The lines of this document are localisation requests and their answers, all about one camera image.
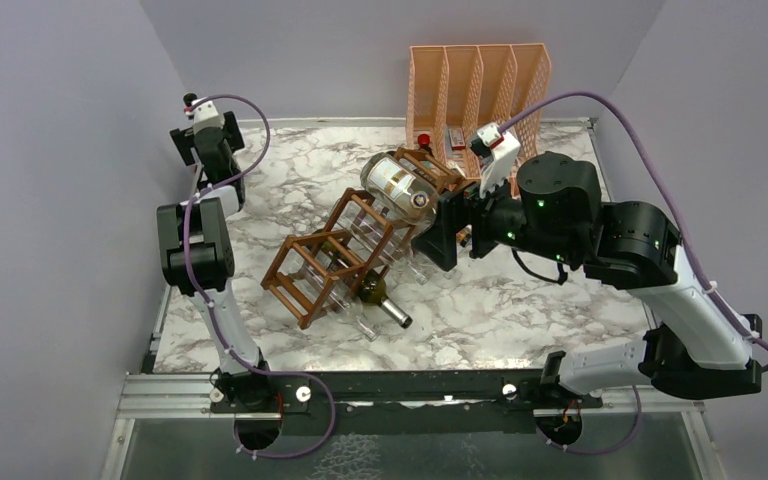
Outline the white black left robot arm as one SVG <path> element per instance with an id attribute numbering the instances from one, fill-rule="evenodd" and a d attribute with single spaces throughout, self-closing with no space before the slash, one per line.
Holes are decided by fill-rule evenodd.
<path id="1" fill-rule="evenodd" d="M 222 402 L 258 411 L 273 401 L 275 386 L 235 299 L 235 261 L 226 222 L 245 204 L 245 184 L 234 158 L 244 140 L 231 111 L 218 113 L 206 104 L 187 116 L 191 126 L 174 129 L 170 136 L 185 163 L 201 167 L 197 197 L 156 211 L 161 270 L 207 325 L 219 355 L 213 387 Z"/>

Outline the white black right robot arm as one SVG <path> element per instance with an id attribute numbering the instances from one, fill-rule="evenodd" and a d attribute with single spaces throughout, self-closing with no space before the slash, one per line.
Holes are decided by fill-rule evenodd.
<path id="1" fill-rule="evenodd" d="M 464 229 L 473 259 L 504 245 L 552 260 L 638 298 L 658 319 L 637 341 L 551 353 L 536 383 L 545 404 L 637 385 L 689 400 L 760 392 L 763 370 L 751 346 L 758 317 L 731 324 L 697 280 L 669 217 L 644 201 L 603 201 L 593 164 L 546 152 L 494 192 L 469 185 L 445 193 L 413 248 L 449 271 Z"/>

